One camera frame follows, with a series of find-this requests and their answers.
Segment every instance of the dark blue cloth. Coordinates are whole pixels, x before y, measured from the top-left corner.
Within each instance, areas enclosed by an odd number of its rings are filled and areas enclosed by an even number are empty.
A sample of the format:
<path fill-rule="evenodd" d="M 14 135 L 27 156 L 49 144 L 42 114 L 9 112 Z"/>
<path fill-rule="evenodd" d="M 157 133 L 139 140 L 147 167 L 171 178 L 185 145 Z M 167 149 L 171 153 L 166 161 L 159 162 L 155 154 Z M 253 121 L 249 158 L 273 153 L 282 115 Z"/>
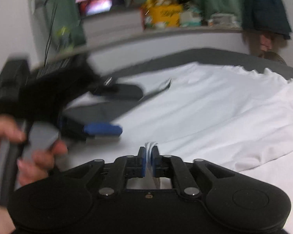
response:
<path fill-rule="evenodd" d="M 285 40 L 292 32 L 282 0 L 244 0 L 242 28 L 282 34 Z"/>

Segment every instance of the gray bed sheet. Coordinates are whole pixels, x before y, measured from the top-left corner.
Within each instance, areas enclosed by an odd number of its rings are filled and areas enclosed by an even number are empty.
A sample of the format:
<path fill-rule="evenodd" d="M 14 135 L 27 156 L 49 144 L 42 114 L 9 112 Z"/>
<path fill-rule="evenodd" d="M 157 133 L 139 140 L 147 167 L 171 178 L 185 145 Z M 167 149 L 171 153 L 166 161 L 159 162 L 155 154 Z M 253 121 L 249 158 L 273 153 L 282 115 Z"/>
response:
<path fill-rule="evenodd" d="M 152 59 L 140 64 L 114 71 L 107 77 L 124 77 L 140 74 L 143 72 L 158 71 L 165 68 L 177 67 L 190 62 L 213 65 L 243 66 L 246 70 L 256 70 L 263 73 L 265 68 L 282 75 L 285 79 L 293 78 L 293 68 L 282 63 L 258 58 L 255 56 L 236 52 L 201 48 L 190 49 L 183 52 Z M 112 122 L 131 109 L 141 104 L 141 101 L 113 100 L 108 103 L 100 103 L 93 106 L 82 106 L 68 109 L 64 112 L 66 116 L 83 124 L 91 122 Z"/>

